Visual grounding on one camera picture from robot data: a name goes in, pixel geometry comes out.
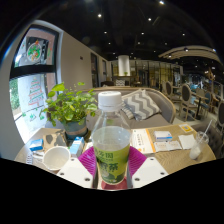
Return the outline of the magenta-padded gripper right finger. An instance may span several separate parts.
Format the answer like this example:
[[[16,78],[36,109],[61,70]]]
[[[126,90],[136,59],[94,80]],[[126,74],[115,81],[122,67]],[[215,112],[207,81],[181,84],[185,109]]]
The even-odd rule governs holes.
[[[167,176],[155,157],[146,157],[134,147],[128,159],[128,188],[140,188]]]

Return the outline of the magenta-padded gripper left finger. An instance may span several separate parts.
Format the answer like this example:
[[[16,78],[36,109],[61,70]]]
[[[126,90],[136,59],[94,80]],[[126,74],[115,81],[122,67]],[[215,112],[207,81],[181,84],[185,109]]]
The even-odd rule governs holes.
[[[70,158],[57,175],[84,188],[96,188],[98,183],[94,149],[90,147],[78,158]]]

